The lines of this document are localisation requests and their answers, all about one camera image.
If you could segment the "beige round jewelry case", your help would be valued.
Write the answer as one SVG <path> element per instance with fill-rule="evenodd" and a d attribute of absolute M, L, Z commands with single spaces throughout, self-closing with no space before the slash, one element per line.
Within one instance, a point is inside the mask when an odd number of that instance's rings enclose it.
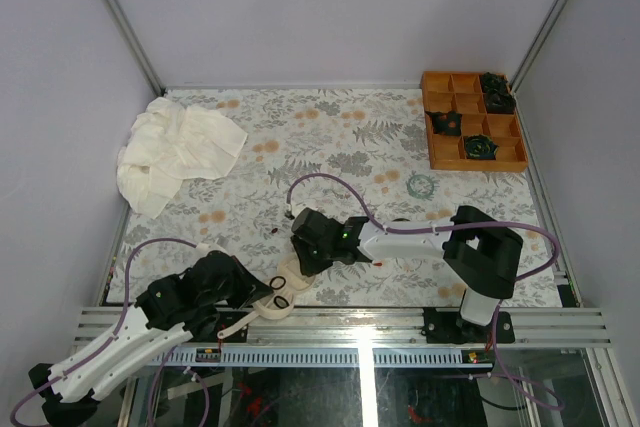
<path fill-rule="evenodd" d="M 296 298 L 311 289 L 315 276 L 304 275 L 296 254 L 289 254 L 278 264 L 276 275 L 269 281 L 274 293 L 252 304 L 252 311 L 229 327 L 222 329 L 217 338 L 227 341 L 232 335 L 245 330 L 256 319 L 279 321 L 290 315 Z"/>

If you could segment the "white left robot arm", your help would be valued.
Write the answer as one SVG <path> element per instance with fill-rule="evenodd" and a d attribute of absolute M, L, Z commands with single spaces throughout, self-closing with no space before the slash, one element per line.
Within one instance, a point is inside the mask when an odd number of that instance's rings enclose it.
<path fill-rule="evenodd" d="M 219 328 L 221 302 L 242 309 L 273 293 L 234 256 L 211 251 L 192 267 L 149 284 L 115 325 L 72 357 L 38 364 L 29 378 L 50 426 L 79 426 L 120 382 L 158 355 Z"/>

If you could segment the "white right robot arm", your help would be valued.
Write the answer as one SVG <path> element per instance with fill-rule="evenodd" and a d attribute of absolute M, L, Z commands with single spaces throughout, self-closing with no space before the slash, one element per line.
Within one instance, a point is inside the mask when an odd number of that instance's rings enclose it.
<path fill-rule="evenodd" d="M 291 241 L 300 271 L 314 276 L 334 263 L 374 263 L 387 259 L 444 261 L 466 284 L 457 314 L 431 309 L 423 335 L 433 343 L 480 343 L 492 338 L 498 303 L 512 297 L 523 239 L 471 206 L 458 208 L 440 232 L 416 222 L 378 227 L 367 217 L 341 223 L 311 208 L 294 219 Z"/>

